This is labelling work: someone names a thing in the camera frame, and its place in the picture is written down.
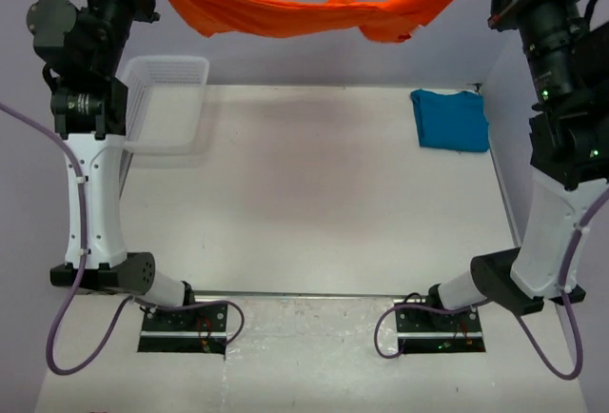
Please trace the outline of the orange t shirt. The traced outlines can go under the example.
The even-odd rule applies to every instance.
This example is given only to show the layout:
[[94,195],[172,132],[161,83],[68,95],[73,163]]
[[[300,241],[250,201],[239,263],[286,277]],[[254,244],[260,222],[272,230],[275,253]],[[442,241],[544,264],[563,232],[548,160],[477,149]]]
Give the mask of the orange t shirt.
[[369,41],[400,44],[434,21],[455,0],[168,0],[204,37],[240,32],[290,38],[331,30],[359,29]]

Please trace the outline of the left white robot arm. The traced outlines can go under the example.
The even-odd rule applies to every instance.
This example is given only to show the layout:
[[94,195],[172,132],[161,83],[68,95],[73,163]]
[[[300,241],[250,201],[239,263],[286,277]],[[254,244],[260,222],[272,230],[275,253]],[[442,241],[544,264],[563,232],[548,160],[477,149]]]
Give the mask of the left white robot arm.
[[149,252],[127,249],[120,170],[128,88],[116,72],[135,22],[153,23],[156,0],[38,0],[27,14],[32,47],[50,89],[53,139],[65,148],[70,239],[55,287],[132,295],[186,330],[198,307],[191,286],[164,275]]

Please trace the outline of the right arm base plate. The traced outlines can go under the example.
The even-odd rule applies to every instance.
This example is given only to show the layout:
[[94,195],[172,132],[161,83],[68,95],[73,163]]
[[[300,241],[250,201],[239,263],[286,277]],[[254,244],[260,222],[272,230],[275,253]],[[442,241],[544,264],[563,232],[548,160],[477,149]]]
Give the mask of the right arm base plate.
[[402,309],[395,311],[394,316],[398,349],[403,355],[486,351],[476,308],[450,315]]

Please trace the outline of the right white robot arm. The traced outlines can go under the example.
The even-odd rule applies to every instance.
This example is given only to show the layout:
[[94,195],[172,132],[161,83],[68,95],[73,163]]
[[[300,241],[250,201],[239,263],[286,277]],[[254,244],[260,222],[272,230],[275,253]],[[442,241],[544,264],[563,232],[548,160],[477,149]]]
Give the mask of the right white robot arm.
[[515,315],[583,300],[578,245],[608,197],[608,28],[598,0],[491,0],[488,26],[520,34],[537,96],[530,119],[533,197],[521,246],[473,258],[434,285],[424,318],[445,330],[483,301]]

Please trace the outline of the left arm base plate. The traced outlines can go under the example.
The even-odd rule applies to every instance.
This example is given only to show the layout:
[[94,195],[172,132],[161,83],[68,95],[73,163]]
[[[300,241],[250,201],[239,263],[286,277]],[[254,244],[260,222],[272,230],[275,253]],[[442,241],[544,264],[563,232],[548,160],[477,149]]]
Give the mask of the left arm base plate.
[[228,305],[223,301],[202,302],[187,311],[162,311],[143,304],[140,309],[144,318],[138,352],[225,356]]

